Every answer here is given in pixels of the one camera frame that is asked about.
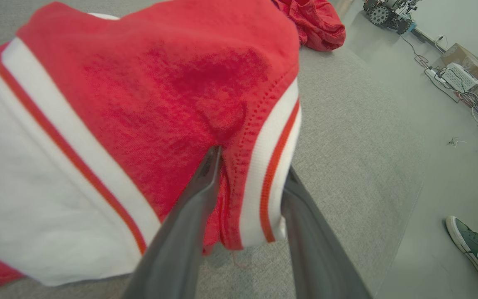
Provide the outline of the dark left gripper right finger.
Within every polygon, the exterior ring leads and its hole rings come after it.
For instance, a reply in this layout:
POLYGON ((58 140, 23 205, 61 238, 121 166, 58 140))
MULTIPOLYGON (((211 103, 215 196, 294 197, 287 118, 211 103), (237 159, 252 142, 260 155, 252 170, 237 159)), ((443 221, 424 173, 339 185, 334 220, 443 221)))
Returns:
POLYGON ((296 299, 372 299, 299 176, 290 169, 281 197, 296 299))

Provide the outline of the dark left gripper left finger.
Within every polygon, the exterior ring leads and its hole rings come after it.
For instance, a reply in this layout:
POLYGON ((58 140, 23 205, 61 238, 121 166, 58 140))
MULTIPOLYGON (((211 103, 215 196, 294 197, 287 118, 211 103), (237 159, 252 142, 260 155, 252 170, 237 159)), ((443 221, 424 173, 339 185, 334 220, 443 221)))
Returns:
POLYGON ((194 299, 205 227, 219 193, 222 148, 207 150, 148 246, 121 299, 194 299))

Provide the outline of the red jersey with white trim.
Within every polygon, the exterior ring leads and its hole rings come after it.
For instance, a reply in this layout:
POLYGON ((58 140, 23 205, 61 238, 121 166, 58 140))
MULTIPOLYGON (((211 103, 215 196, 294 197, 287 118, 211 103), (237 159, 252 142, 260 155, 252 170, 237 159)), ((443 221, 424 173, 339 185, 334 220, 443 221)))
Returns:
POLYGON ((299 47, 271 0, 36 11, 0 46, 0 286, 133 272, 213 146, 203 253, 285 238, 299 47))

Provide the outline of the red shorts with white stripe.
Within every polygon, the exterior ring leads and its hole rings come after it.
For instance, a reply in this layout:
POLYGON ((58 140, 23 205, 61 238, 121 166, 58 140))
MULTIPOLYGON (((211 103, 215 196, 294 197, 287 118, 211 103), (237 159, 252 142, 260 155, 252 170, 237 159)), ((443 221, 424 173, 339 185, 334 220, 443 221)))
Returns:
POLYGON ((296 26, 301 46, 333 51, 343 46, 346 29, 328 0, 271 0, 296 26))

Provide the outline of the green and white sneaker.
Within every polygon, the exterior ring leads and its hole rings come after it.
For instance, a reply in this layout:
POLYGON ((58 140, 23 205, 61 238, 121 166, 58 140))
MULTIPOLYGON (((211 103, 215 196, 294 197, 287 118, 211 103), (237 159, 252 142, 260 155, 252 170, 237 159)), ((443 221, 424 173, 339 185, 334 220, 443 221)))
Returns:
POLYGON ((451 240, 478 272, 478 233, 455 216, 448 216, 444 221, 451 240))

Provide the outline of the white perforated electronics box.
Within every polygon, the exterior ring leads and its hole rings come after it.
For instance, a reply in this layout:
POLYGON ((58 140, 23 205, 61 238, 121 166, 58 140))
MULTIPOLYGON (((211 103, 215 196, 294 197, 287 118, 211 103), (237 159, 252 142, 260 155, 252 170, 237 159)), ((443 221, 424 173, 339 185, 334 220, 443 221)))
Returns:
POLYGON ((457 63, 449 63, 444 70, 440 71, 438 77, 458 92, 466 93, 478 90, 478 79, 457 63))

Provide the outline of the small wheeled robot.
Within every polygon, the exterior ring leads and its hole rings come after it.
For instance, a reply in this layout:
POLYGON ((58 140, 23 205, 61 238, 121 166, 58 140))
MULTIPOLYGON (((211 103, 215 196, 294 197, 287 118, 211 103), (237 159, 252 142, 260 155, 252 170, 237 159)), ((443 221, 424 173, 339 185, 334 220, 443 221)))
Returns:
POLYGON ((401 35, 412 31, 416 22, 411 16, 421 0, 365 0, 363 10, 371 23, 393 29, 401 35))

